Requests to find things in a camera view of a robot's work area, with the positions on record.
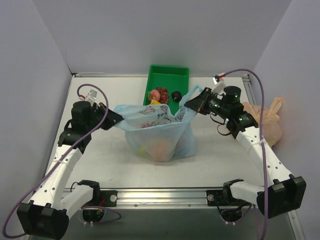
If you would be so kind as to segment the blue printed plastic bag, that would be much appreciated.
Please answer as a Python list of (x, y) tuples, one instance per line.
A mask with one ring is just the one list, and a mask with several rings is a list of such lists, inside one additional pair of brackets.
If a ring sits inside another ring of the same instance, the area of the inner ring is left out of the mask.
[(192, 157), (196, 154), (196, 141), (191, 121), (197, 113), (184, 104), (194, 93), (201, 93), (202, 90), (201, 86), (194, 86), (182, 97), (175, 114), (171, 113), (167, 104), (117, 105), (114, 111), (124, 120), (115, 126), (125, 132), (126, 142), (135, 155), (139, 156), (140, 147), (145, 149), (145, 156), (139, 157), (153, 160), (151, 148), (160, 142), (171, 144), (169, 161)]

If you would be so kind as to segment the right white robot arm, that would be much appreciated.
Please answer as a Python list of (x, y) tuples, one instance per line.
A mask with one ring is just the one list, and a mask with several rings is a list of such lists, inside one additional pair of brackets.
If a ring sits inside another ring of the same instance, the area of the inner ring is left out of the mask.
[(269, 219), (301, 207), (307, 184), (303, 177), (294, 176), (278, 159), (266, 142), (255, 118), (240, 102), (241, 89), (227, 86), (219, 96), (206, 87), (184, 106), (202, 115), (219, 116), (226, 128), (246, 150), (263, 176), (263, 186), (234, 179), (223, 184), (222, 200), (232, 205), (243, 201), (256, 205)]

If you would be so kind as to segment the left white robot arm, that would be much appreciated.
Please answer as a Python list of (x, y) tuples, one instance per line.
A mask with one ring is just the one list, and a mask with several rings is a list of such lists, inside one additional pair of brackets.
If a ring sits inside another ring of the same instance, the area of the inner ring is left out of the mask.
[(68, 196), (63, 197), (63, 193), (76, 163), (92, 139), (92, 132), (107, 131), (123, 119), (103, 103), (78, 101), (73, 104), (71, 119), (59, 136), (54, 159), (44, 179), (29, 202), (18, 205), (16, 213), (25, 234), (60, 240), (77, 211), (86, 206), (102, 206), (104, 196), (96, 181), (81, 180)]

